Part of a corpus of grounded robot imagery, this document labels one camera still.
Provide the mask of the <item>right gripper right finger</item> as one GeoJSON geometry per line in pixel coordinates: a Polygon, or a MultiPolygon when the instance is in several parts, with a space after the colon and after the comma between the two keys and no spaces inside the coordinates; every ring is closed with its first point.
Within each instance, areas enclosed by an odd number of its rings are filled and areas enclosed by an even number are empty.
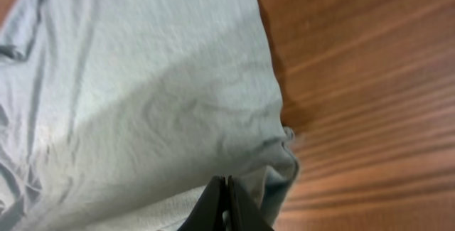
{"type": "Polygon", "coordinates": [[[273,231],[243,186],[232,176],[227,180],[228,210],[232,231],[273,231]]]}

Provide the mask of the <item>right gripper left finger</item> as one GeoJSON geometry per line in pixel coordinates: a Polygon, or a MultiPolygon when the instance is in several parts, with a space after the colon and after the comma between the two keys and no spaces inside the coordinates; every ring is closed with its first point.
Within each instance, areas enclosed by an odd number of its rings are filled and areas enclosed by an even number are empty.
{"type": "Polygon", "coordinates": [[[221,231],[225,230],[225,178],[214,176],[199,197],[190,215],[178,231],[221,231]]]}

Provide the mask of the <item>light blue t-shirt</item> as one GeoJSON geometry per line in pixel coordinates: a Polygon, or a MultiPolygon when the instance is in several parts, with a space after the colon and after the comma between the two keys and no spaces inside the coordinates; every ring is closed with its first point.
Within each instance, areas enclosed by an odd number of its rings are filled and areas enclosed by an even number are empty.
{"type": "Polygon", "coordinates": [[[213,176],[273,223],[299,169],[257,0],[17,0],[1,229],[176,230],[213,176]]]}

